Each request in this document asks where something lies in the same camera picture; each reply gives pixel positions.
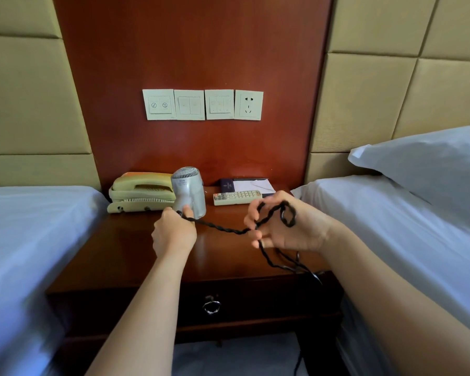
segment silver hair dryer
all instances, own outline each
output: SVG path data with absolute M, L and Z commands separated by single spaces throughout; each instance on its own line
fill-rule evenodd
M 195 219 L 204 216 L 205 195 L 200 171 L 192 166 L 182 167 L 171 176 L 171 182 L 174 194 L 176 194 L 172 209 L 182 212 L 183 206 L 188 204 L 193 210 Z

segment remote control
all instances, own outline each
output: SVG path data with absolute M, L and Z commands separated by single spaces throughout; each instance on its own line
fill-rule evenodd
M 214 205 L 246 204 L 262 197 L 263 195 L 259 190 L 220 192 L 219 194 L 214 194 Z

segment white pillow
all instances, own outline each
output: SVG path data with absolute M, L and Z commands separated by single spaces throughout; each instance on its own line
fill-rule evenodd
M 348 160 L 470 222 L 470 126 L 361 146 Z

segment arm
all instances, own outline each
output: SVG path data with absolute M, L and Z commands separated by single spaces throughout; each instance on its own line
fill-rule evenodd
M 193 217 L 188 206 L 183 213 Z M 157 260 L 86 376 L 171 374 L 179 285 L 195 225 L 166 208 L 152 237 Z
M 264 246 L 324 256 L 402 374 L 470 375 L 467 327 L 392 271 L 342 223 L 283 191 L 265 198 L 265 209 L 284 199 L 297 211 L 292 228 L 272 218 L 255 230 L 261 200 L 251 203 L 244 221 L 253 229 L 253 246 L 262 239 Z

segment telephone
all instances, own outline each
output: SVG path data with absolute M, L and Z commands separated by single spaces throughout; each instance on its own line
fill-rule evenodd
M 171 174 L 128 172 L 115 179 L 109 191 L 110 214 L 154 211 L 172 207 L 176 196 Z

